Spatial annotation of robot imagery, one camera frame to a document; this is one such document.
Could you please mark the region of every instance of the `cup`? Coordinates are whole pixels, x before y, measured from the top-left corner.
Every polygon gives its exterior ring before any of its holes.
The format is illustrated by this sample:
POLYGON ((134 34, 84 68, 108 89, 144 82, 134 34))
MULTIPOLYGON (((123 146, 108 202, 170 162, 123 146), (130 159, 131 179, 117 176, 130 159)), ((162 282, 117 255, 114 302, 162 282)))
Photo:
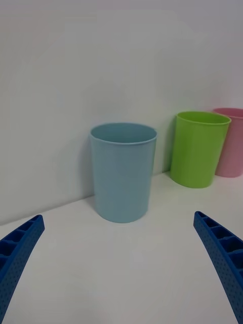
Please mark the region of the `cup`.
POLYGON ((227 178, 243 174, 243 109, 216 108, 214 112, 231 118, 216 175, 227 178))
POLYGON ((148 210, 157 132, 149 126, 112 123, 90 132, 97 213, 129 223, 148 210))
POLYGON ((176 118, 171 178, 190 188, 211 185, 231 120, 205 111, 181 112, 176 118))

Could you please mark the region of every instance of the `green cup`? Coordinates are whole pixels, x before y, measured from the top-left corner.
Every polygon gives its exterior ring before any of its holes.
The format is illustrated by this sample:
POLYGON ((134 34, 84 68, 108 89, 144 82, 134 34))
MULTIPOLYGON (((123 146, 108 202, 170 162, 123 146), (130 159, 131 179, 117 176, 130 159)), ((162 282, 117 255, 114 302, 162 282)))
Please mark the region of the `green cup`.
POLYGON ((171 179, 190 188, 211 185, 231 119, 205 111, 177 115, 171 179))

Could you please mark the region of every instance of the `light blue cup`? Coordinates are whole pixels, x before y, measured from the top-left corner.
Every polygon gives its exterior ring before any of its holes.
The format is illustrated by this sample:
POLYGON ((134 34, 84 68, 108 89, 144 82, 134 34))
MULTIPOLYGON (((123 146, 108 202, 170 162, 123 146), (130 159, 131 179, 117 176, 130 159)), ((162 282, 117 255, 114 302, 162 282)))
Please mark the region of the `light blue cup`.
POLYGON ((148 210, 157 132, 145 125, 112 123, 90 132, 97 213, 129 223, 148 210))

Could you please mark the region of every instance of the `table surface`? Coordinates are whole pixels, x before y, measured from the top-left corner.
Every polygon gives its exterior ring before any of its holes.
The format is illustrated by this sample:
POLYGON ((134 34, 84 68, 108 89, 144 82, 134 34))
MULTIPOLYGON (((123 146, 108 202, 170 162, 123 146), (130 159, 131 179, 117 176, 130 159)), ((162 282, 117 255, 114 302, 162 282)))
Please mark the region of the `table surface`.
POLYGON ((193 217, 200 210, 242 238, 242 199, 243 177, 190 189, 162 174, 134 223, 102 219, 93 197, 43 213, 3 324, 237 323, 193 217))

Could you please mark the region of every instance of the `blue plastic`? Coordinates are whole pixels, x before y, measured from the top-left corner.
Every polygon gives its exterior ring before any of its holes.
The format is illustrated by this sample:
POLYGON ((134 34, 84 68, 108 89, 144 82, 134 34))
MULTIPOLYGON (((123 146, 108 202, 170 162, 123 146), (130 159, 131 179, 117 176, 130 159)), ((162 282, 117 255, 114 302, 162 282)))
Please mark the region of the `blue plastic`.
POLYGON ((157 132, 145 125, 113 123, 91 130, 97 213, 129 223, 148 209, 157 132))
POLYGON ((194 227, 220 278, 239 324, 243 324, 243 241, 207 215, 196 212, 194 227))
POLYGON ((0 323, 2 323, 26 262, 45 227, 33 217, 0 240, 0 323))

